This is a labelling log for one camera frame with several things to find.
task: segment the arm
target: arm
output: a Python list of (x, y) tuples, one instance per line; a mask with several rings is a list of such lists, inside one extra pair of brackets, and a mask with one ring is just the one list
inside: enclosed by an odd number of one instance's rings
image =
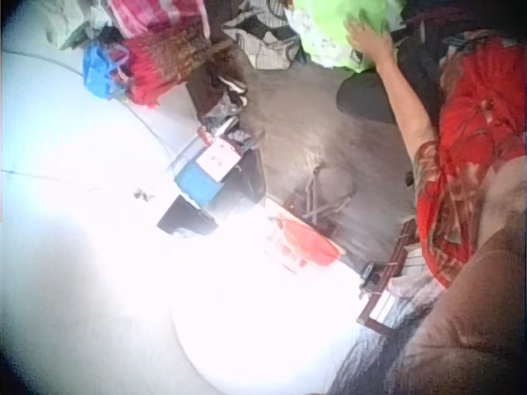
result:
[(389, 32), (385, 29), (379, 36), (367, 24), (351, 20), (347, 28), (350, 45), (375, 62), (404, 145), (410, 159), (414, 160), (417, 149), (437, 137), (424, 106), (397, 66)]

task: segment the woman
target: woman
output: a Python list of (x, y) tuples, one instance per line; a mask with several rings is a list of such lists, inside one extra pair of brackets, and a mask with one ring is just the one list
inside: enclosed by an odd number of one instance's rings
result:
[(446, 292), (370, 364), (352, 366), (351, 353), (329, 394), (526, 393), (525, 49), (491, 33), (457, 54), (435, 130), (389, 34), (347, 27), (375, 62), (413, 160), (423, 257)]

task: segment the white surface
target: white surface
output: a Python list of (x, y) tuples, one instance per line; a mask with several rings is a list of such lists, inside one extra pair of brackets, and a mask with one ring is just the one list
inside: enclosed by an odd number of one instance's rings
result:
[[(26, 6), (2, 47), (80, 67), (82, 53), (48, 45)], [(194, 110), (183, 87), (162, 104), (142, 116), (177, 151), (194, 135)], [(2, 351), (42, 393), (219, 394), (170, 319), (181, 250), (153, 226), (151, 207), (177, 193), (169, 161), (123, 106), (94, 97), (77, 74), (2, 53), (2, 169), (68, 179), (2, 173)], [(136, 201), (133, 186), (156, 198)]]
[[(77, 70), (80, 51), (45, 42), (26, 4), (2, 47)], [(315, 391), (352, 341), (357, 281), (347, 267), (292, 276), (254, 255), (254, 223), (182, 242), (154, 225), (177, 194), (165, 172), (197, 127), (179, 87), (138, 109), (75, 73), (2, 53), (2, 346), (56, 394), (229, 395)], [(139, 187), (156, 197), (131, 197)]]
[(366, 303), (357, 299), (358, 275), (339, 262), (290, 273), (262, 250), (262, 215), (230, 221), (206, 250), (194, 248), (180, 277), (189, 281), (175, 288), (177, 333), (193, 365), (224, 393), (323, 392), (356, 340)]

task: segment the pink cloth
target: pink cloth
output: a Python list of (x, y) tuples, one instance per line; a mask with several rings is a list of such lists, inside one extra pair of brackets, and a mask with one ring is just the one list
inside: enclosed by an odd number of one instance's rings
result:
[(108, 0), (117, 27), (129, 39), (151, 29), (176, 25), (189, 16), (200, 16), (203, 34), (210, 35), (203, 0)]

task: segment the red fabric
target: red fabric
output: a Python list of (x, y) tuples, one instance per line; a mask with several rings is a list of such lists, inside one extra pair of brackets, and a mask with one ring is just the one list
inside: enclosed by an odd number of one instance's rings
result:
[(200, 16), (203, 33), (209, 35), (203, 0), (108, 0), (108, 4), (125, 38), (176, 25), (189, 16)]
[(293, 220), (283, 220), (282, 223), (286, 241), (306, 261), (328, 266), (340, 255), (334, 245), (309, 226)]
[(498, 38), (464, 55), (438, 142), (415, 160), (417, 227), (431, 273), (448, 286), (472, 257), (489, 170), (525, 155), (525, 49)]
[(127, 95), (135, 104), (149, 107), (158, 105), (161, 95), (202, 64), (210, 47), (197, 17), (126, 39), (123, 45), (129, 51), (132, 78)]

